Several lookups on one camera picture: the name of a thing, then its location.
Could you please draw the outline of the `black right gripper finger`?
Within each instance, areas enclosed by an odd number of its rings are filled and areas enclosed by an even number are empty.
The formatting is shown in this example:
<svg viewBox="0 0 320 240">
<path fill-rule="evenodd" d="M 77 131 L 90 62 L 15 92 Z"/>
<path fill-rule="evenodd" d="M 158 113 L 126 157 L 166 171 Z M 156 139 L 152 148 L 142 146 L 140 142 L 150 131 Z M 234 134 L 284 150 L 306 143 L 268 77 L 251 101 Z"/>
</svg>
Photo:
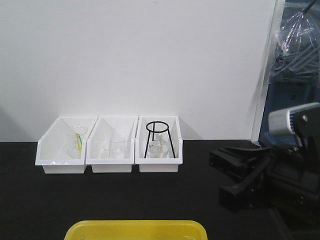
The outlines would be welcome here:
<svg viewBox="0 0 320 240">
<path fill-rule="evenodd" d="M 261 164 L 270 150 L 270 147 L 222 147 L 210 152 L 209 165 L 235 179 L 244 179 Z"/>
<path fill-rule="evenodd" d="M 268 162 L 260 163 L 241 182 L 219 188 L 218 202 L 224 208 L 238 212 L 244 209 L 258 209 L 267 205 L 264 172 Z"/>
</svg>

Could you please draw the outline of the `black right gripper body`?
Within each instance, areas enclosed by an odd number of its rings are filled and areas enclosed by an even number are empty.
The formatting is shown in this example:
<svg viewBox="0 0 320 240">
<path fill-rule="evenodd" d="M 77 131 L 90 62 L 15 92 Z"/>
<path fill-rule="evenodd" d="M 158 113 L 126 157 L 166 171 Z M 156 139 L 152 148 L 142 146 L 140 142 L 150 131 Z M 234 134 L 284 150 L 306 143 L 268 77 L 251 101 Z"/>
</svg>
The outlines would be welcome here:
<svg viewBox="0 0 320 240">
<path fill-rule="evenodd" d="M 302 146 L 278 143 L 266 169 L 267 197 L 289 213 L 320 211 L 320 135 L 307 135 Z"/>
</svg>

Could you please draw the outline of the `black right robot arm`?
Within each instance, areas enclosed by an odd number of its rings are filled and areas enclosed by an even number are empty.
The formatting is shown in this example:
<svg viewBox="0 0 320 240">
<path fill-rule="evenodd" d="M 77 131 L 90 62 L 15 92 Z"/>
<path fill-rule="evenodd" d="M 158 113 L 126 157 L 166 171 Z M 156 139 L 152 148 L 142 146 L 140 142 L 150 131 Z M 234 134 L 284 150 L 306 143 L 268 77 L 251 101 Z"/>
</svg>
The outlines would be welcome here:
<svg viewBox="0 0 320 240">
<path fill-rule="evenodd" d="M 320 237 L 320 137 L 301 147 L 221 147 L 209 154 L 209 165 L 231 177 L 233 185 L 218 191 L 221 206 L 231 212 L 274 207 L 298 239 Z"/>
</svg>

